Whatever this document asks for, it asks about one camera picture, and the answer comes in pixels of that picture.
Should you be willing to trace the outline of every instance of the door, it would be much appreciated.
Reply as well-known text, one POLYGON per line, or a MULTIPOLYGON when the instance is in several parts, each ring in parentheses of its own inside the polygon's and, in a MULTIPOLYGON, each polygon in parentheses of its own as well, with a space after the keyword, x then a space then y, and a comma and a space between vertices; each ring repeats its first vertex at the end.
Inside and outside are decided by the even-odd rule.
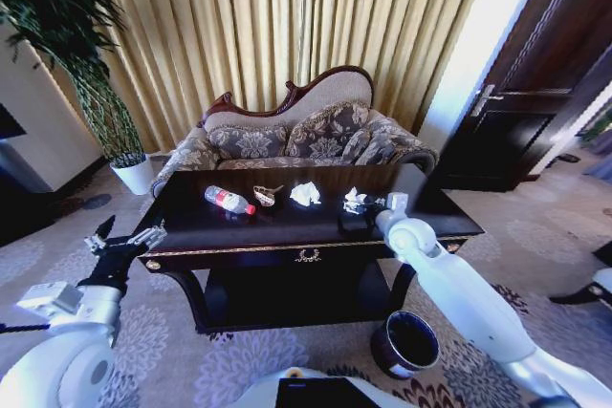
POLYGON ((612 0, 528 0, 438 166, 442 186, 510 190, 612 78, 612 0))

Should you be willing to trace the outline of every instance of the cable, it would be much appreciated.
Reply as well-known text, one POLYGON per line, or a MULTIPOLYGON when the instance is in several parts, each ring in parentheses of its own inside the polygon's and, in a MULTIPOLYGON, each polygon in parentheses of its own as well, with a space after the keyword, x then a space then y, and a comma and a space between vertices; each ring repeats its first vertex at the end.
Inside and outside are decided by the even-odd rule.
POLYGON ((2 333, 19 333, 19 332, 34 332, 36 330, 47 330, 49 324, 40 325, 18 325, 16 327, 7 327, 7 324, 0 324, 0 334, 2 333))

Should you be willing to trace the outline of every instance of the potted plant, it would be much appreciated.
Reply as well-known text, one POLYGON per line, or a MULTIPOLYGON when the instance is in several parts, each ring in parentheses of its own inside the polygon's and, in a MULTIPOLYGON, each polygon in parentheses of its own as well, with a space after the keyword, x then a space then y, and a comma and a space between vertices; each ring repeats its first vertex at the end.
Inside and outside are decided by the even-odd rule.
POLYGON ((104 28, 123 27, 120 8, 113 0, 0 0, 0 23, 5 20, 16 29, 7 40, 14 57, 17 45, 26 40, 50 57, 52 67, 66 70, 111 167, 133 193, 146 193, 153 180, 150 160, 99 54, 117 46, 104 28))

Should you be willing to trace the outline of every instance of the brass drawer handle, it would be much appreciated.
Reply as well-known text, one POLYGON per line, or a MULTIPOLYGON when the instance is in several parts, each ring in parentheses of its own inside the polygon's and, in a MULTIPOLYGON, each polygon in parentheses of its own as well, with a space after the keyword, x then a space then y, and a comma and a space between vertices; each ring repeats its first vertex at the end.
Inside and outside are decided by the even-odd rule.
POLYGON ((313 250, 313 254, 309 257, 306 255, 306 249, 303 248, 300 252, 299 252, 299 256, 294 260, 295 262, 306 262, 306 263, 310 263, 310 262, 320 262, 321 259, 318 257, 318 248, 315 248, 313 250))
POLYGON ((155 260, 149 260, 148 262, 146 262, 146 267, 149 269, 159 269, 162 267, 162 265, 160 265, 159 262, 156 262, 155 260))
POLYGON ((461 248, 461 246, 459 246, 457 243, 450 243, 447 246, 447 252, 454 253, 459 250, 459 248, 461 248))

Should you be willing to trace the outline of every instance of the gold table trim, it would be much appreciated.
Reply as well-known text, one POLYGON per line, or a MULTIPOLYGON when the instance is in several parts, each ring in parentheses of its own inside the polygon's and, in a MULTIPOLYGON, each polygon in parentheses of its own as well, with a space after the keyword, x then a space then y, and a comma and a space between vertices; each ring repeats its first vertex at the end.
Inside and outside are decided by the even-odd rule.
MULTIPOLYGON (((467 241, 472 236, 442 236, 438 241, 467 241)), ((199 250, 181 250, 172 252, 149 252, 140 255, 139 258, 166 257, 173 255, 205 255, 210 253, 236 253, 236 252, 263 252, 270 250, 291 250, 302 248, 322 248, 322 247, 354 247, 354 246, 373 246, 384 245, 384 241, 358 241, 349 243, 323 243, 323 244, 301 244, 294 246, 263 246, 263 247, 235 247, 235 248, 206 248, 199 250)))

